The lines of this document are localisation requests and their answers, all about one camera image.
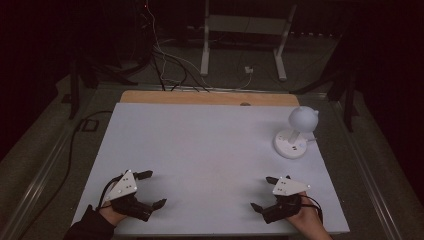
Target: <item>lamp base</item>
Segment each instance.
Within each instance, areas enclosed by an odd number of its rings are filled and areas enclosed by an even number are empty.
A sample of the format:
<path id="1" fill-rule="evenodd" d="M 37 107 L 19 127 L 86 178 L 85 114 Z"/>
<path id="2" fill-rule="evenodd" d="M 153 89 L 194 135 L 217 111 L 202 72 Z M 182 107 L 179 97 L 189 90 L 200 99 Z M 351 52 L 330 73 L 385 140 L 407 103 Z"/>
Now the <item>lamp base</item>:
<path id="1" fill-rule="evenodd" d="M 307 140 L 302 135 L 299 135 L 293 144 L 289 143 L 292 132 L 292 129 L 286 129 L 277 133 L 274 139 L 274 147 L 281 156 L 289 159 L 296 159 L 305 154 Z"/>

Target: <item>white tabletop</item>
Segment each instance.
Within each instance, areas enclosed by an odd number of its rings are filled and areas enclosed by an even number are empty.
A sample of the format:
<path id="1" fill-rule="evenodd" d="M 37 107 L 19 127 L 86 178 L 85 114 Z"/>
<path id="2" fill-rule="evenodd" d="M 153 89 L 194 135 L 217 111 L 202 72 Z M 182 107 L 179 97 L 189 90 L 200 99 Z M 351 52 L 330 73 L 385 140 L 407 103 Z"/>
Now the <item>white tabletop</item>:
<path id="1" fill-rule="evenodd" d="M 137 181 L 137 199 L 168 199 L 148 222 L 127 218 L 118 235 L 293 234 L 285 220 L 266 224 L 250 206 L 275 204 L 265 177 L 285 177 L 311 185 L 330 233 L 349 227 L 317 143 L 297 160 L 273 148 L 288 127 L 294 107 L 118 103 L 81 197 L 74 222 L 88 204 L 97 205 L 104 186 L 131 169 L 152 170 Z"/>

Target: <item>wire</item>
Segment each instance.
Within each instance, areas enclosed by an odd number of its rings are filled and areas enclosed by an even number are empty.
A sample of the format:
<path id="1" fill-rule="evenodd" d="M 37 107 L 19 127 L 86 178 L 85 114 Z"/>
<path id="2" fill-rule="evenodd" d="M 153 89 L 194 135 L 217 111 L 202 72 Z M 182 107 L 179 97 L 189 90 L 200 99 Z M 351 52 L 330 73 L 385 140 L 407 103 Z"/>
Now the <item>wire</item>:
<path id="1" fill-rule="evenodd" d="M 147 11 L 149 12 L 149 14 L 150 14 L 150 16 L 152 17 L 152 25 L 153 25 L 153 34 L 154 34 L 154 36 L 155 36 L 155 40 L 156 40 L 156 45 L 157 46 L 153 46 L 156 50 L 158 50 L 161 54 L 162 54 L 162 59 L 163 59 L 163 61 L 164 61 L 164 64 L 163 64 L 163 66 L 162 66 L 162 72 L 161 72 L 161 75 L 160 75 L 160 78 L 161 78 L 161 80 L 168 80 L 168 81 L 175 81 L 175 80 L 173 80 L 173 79 L 163 79 L 163 75 L 164 75 L 164 73 L 165 73 L 165 66 L 166 66 L 166 62 L 167 62 L 167 60 L 166 60 L 166 56 L 168 56 L 168 57 L 172 57 L 172 58 L 174 58 L 174 59 L 178 59 L 178 60 L 181 60 L 181 61 L 184 61 L 184 62 L 187 62 L 188 64 L 190 64 L 194 69 L 196 69 L 196 71 L 199 73 L 199 74 L 201 74 L 200 73 L 200 70 L 192 63 L 192 62 L 190 62 L 190 61 L 188 61 L 188 60 L 186 60 L 186 59 L 183 59 L 183 58 L 181 58 L 181 57 L 177 57 L 177 56 L 174 56 L 174 55 L 171 55 L 171 54 L 169 54 L 169 53 L 165 53 L 164 51 L 162 51 L 162 49 L 161 49 L 161 47 L 160 47 L 160 44 L 159 44 L 159 41 L 158 41 L 158 37 L 157 37 L 157 35 L 156 35 L 156 30 L 155 30 L 155 22 L 156 22 L 156 19 L 155 19 L 155 16 L 153 15 L 153 13 L 150 11 L 150 8 L 149 8 L 149 0 L 146 0 L 146 9 L 147 9 Z M 210 86 L 209 84 L 207 84 L 206 83 L 206 81 L 205 81 L 205 79 L 203 79 L 203 77 L 202 76 L 200 76 L 200 78 L 202 79 L 202 81 L 203 81 L 203 83 L 207 86 L 207 87 L 209 87 L 209 88 L 212 88 L 213 89 L 213 87 L 212 86 Z"/>
<path id="2" fill-rule="evenodd" d="M 158 68 L 158 65 L 157 65 L 157 63 L 156 63 L 156 59 L 155 59 L 155 57 L 154 57 L 154 56 L 152 57 L 152 62 L 153 62 L 153 68 L 156 70 L 156 73 L 157 73 L 157 75 L 158 75 L 160 85 L 162 86 L 162 91 L 166 91 L 165 85 L 163 84 L 163 81 L 162 81 L 162 79 L 160 78 L 160 71 L 159 71 L 159 68 Z"/>
<path id="3" fill-rule="evenodd" d="M 246 36 L 246 31 L 247 31 L 247 28 L 249 28 L 249 25 L 250 25 L 250 17 L 248 18 L 248 21 L 247 21 L 247 24 L 246 24 L 246 26 L 244 27 L 244 30 L 243 30 L 243 33 L 242 33 L 242 36 L 243 37 L 245 37 Z M 239 72 L 239 67 L 240 67 L 240 62 L 241 62 L 241 57 L 244 55 L 244 53 L 246 52 L 246 50 L 243 50 L 241 53 L 240 53 L 240 55 L 239 55 L 239 57 L 238 57 L 238 61 L 237 61 L 237 65 L 236 65 L 236 77 L 240 80 L 240 78 L 239 78 L 239 76 L 238 76 L 238 72 Z"/>
<path id="4" fill-rule="evenodd" d="M 299 196 L 304 197 L 304 198 L 308 198 L 308 199 L 312 200 L 316 205 L 318 205 L 318 206 L 316 206 L 314 204 L 312 204 L 312 205 L 311 204 L 302 204 L 303 207 L 312 207 L 312 208 L 315 208 L 317 210 L 317 212 L 318 212 L 318 217 L 321 220 L 321 223 L 324 223 L 324 219 L 323 219 L 323 216 L 322 216 L 321 205 L 319 205 L 319 203 L 315 199 L 313 199 L 313 198 L 311 198 L 309 196 L 305 196 L 305 195 L 299 195 Z"/>
<path id="5" fill-rule="evenodd" d="M 103 189 L 102 195 L 100 196 L 99 204 L 97 205 L 96 211 L 98 211 L 99 209 L 101 209 L 101 208 L 102 208 L 103 199 L 104 199 L 104 197 L 105 197 L 105 195 L 106 195 L 106 191 L 109 189 L 110 185 L 112 185 L 114 182 L 119 181 L 121 178 L 122 178 L 122 175 L 121 175 L 121 176 L 119 176 L 119 177 L 115 177 L 115 178 L 113 178 L 112 180 L 110 180 L 110 181 L 106 184 L 105 188 Z"/>
<path id="6" fill-rule="evenodd" d="M 47 203 L 41 208 L 41 210 L 34 216 L 34 218 L 31 220 L 31 222 L 27 225 L 27 227 L 22 231 L 21 235 L 19 236 L 19 240 L 21 240 L 25 234 L 28 232 L 28 230 L 31 228 L 31 226 L 37 221 L 37 219 L 43 214 L 43 212 L 47 209 L 47 207 L 53 202 L 53 200 L 56 198 L 57 194 L 62 189 L 63 185 L 65 184 L 66 180 L 68 179 L 69 173 L 71 172 L 71 166 L 72 166 L 72 152 L 73 152 L 73 146 L 74 146 L 74 139 L 76 133 L 81 129 L 82 124 L 86 121 L 90 120 L 89 118 L 101 114 L 101 113 L 112 113 L 112 111 L 99 111 L 95 112 L 93 114 L 90 114 L 89 116 L 83 118 L 80 120 L 78 125 L 74 128 L 74 131 L 72 132 L 71 136 L 71 143 L 69 148 L 69 154 L 68 154 L 68 165 L 66 168 L 65 176 L 63 177 L 62 181 L 59 184 L 59 187 L 56 189 L 56 191 L 53 193 L 53 195 L 50 197 L 50 199 L 47 201 Z"/>
<path id="7" fill-rule="evenodd" d="M 182 80 L 182 81 L 180 81 L 178 84 L 179 85 L 181 85 L 181 84 L 183 84 L 185 81 L 186 81 L 186 77 L 187 77 L 187 73 L 190 75 L 190 77 L 193 79 L 193 81 L 199 86 L 199 87 L 201 87 L 201 88 L 203 88 L 203 90 L 205 90 L 206 92 L 209 92 L 209 90 L 208 89 L 206 89 L 203 85 L 201 85 L 197 80 L 196 80 L 196 78 L 193 76 L 193 74 L 179 61 L 179 58 L 178 57 L 175 57 L 175 56 L 172 56 L 172 55 L 166 55 L 166 57 L 168 57 L 168 58 L 171 58 L 173 61 L 170 61 L 171 63 L 174 63 L 174 64 L 178 64 L 183 70 L 184 70 L 184 73 L 185 73 L 185 78 Z"/>
<path id="8" fill-rule="evenodd" d="M 158 52 L 153 51 L 153 56 L 154 57 L 158 57 L 158 56 L 155 55 L 155 53 L 157 54 Z M 170 61 L 170 62 L 171 63 L 174 63 L 176 65 L 179 65 L 184 70 L 184 78 L 183 78 L 183 80 L 181 80 L 181 81 L 170 80 L 170 79 L 160 79 L 160 80 L 161 81 L 168 81 L 168 82 L 176 83 L 176 85 L 181 85 L 184 81 L 187 80 L 187 69 L 178 60 L 177 61 Z M 160 73 L 160 70 L 158 69 L 157 64 L 155 64 L 155 67 L 156 67 L 156 71 Z"/>
<path id="9" fill-rule="evenodd" d="M 246 83 L 246 85 L 244 85 L 243 87 L 236 88 L 234 90 L 240 90 L 240 89 L 243 89 L 243 88 L 249 86 L 250 82 L 252 82 L 252 75 L 253 75 L 253 72 L 250 72 L 249 73 L 249 81 Z"/>

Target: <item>white lamp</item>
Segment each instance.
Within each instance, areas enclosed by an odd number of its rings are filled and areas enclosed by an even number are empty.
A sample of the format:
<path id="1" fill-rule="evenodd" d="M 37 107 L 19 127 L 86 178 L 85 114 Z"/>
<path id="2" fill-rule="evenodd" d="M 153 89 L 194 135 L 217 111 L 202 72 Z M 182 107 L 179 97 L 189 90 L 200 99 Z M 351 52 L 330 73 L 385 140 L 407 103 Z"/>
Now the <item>white lamp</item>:
<path id="1" fill-rule="evenodd" d="M 275 136 L 275 150 L 283 157 L 296 159 L 306 152 L 307 139 L 300 133 L 313 132 L 318 124 L 318 111 L 310 107 L 295 108 L 290 116 L 292 129 L 285 129 Z"/>

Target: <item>sleeve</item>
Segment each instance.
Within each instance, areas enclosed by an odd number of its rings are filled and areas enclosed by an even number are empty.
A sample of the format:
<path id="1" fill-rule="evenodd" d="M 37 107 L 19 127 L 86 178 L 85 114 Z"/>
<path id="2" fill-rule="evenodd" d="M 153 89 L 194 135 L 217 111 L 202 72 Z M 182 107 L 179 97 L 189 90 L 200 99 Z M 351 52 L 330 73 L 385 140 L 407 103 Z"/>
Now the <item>sleeve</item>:
<path id="1" fill-rule="evenodd" d="M 110 240 L 114 230 L 115 226 L 89 205 L 81 221 L 69 228 L 63 240 Z"/>

